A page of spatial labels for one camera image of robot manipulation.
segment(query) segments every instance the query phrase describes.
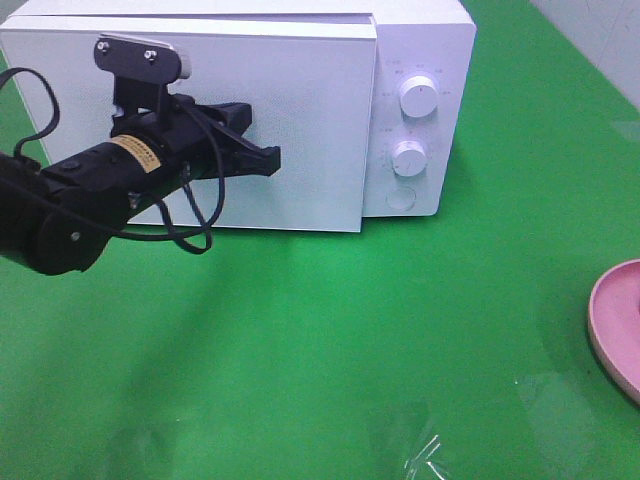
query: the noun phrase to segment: white microwave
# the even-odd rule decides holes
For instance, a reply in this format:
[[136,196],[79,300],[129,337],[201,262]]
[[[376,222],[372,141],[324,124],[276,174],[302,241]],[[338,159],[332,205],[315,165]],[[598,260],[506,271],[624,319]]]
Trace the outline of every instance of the white microwave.
[[[192,74],[172,92],[249,103],[247,139],[280,146],[273,176],[228,179],[217,225],[354,232],[363,217],[437,211],[476,33],[457,0],[30,0],[0,42],[10,66],[37,70],[58,96],[51,162],[108,136],[113,77],[92,53],[104,32],[179,47]],[[17,82],[44,127],[44,90]],[[194,191],[213,208],[215,182]],[[197,223],[181,195],[168,203],[177,224]],[[162,222],[149,209],[133,223]]]

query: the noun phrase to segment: green table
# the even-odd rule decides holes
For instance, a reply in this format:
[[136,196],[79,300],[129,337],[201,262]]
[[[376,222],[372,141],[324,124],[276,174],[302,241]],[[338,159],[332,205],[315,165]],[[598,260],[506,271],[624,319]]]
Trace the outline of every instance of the green table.
[[[585,322],[640,256],[638,112],[525,0],[467,6],[437,216],[0,262],[1,478],[637,478],[639,411]],[[6,151],[31,127],[0,107]]]

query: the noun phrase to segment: wire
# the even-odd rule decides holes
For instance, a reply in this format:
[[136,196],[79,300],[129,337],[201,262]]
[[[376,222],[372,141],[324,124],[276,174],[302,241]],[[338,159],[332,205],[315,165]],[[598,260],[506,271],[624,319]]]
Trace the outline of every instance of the wire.
[[39,140],[43,137],[46,137],[56,129],[56,127],[58,126],[58,123],[60,123],[60,105],[58,104],[58,99],[53,93],[53,89],[51,88],[51,85],[49,85],[49,82],[47,82],[47,79],[44,78],[40,73],[30,68],[22,68],[22,67],[10,68],[2,72],[0,74],[0,90],[2,90],[2,88],[5,86],[5,84],[9,80],[11,80],[14,76],[22,72],[31,73],[32,75],[35,75],[36,77],[38,77],[38,79],[42,82],[42,85],[44,85],[44,88],[47,91],[47,94],[49,95],[49,99],[51,100],[51,105],[53,106],[53,115],[51,116],[51,120],[49,121],[49,124],[46,127],[44,127],[42,131],[36,133],[35,135],[31,135],[29,137],[25,137],[22,140],[20,140],[18,143],[16,143],[16,146],[13,149],[13,156],[15,158],[20,159],[23,163],[31,162],[31,166],[34,166],[33,164],[37,164],[37,162],[31,160],[28,157],[23,156],[22,147],[27,142],[31,142],[33,140]]
[[[9,81],[13,76],[21,72],[32,73],[42,81],[51,99],[51,103],[53,105],[53,117],[49,122],[49,124],[41,132],[38,132],[35,135],[32,135],[30,137],[20,140],[14,148],[14,157],[21,159],[23,163],[25,163],[25,161],[32,161],[33,163],[37,164],[37,162],[29,159],[28,157],[24,157],[22,155],[22,146],[26,142],[43,138],[55,130],[55,128],[57,127],[60,121],[60,107],[58,104],[58,100],[55,96],[55,93],[53,92],[53,89],[51,88],[49,83],[46,81],[46,79],[35,70],[31,70],[29,68],[11,68],[9,70],[6,70],[5,72],[2,72],[2,74],[0,74],[0,89],[2,89],[4,85],[7,83],[7,81]],[[95,222],[82,215],[79,215],[67,208],[61,207],[60,205],[53,203],[47,200],[46,198],[42,198],[39,195],[29,191],[28,189],[18,184],[14,184],[2,177],[0,177],[0,183],[5,187],[9,188],[10,190],[13,190],[14,192],[22,195],[23,197],[26,197],[27,199],[31,200],[33,203],[39,205],[40,207],[45,208],[46,210],[53,211],[59,215],[70,218],[78,223],[81,223],[89,228],[105,233],[109,236],[121,238],[124,240],[133,240],[133,241],[142,241],[142,242],[173,241],[178,246],[180,246],[181,248],[183,248],[184,250],[190,253],[194,253],[194,254],[204,253],[207,250],[209,250],[213,245],[211,228],[220,217],[220,214],[222,213],[222,209],[224,207],[224,200],[225,200],[224,165],[222,161],[222,154],[220,152],[220,147],[218,146],[218,142],[216,141],[215,137],[211,133],[210,128],[207,126],[207,123],[210,122],[210,119],[206,115],[204,115],[197,108],[197,106],[194,106],[193,104],[178,101],[178,105],[187,114],[187,116],[189,116],[189,118],[198,126],[198,128],[200,128],[200,130],[202,130],[202,132],[205,134],[207,141],[209,142],[209,145],[211,146],[211,149],[213,151],[213,156],[215,158],[215,163],[216,163],[216,168],[218,173],[218,201],[213,214],[206,221],[204,220],[204,216],[202,215],[202,212],[200,211],[195,201],[195,198],[193,197],[193,191],[191,190],[189,183],[183,182],[183,191],[185,192],[185,195],[189,200],[191,208],[194,214],[196,215],[198,222],[200,223],[200,227],[190,228],[189,230],[178,232],[171,219],[171,215],[169,213],[167,204],[161,198],[148,192],[142,192],[142,193],[139,193],[139,195],[148,196],[153,200],[155,206],[160,210],[163,223],[168,230],[167,234],[149,235],[149,234],[140,234],[140,233],[134,233],[134,232],[111,228],[107,225]],[[197,247],[185,241],[187,238],[195,237],[196,235],[200,235],[202,233],[206,235],[205,247]]]

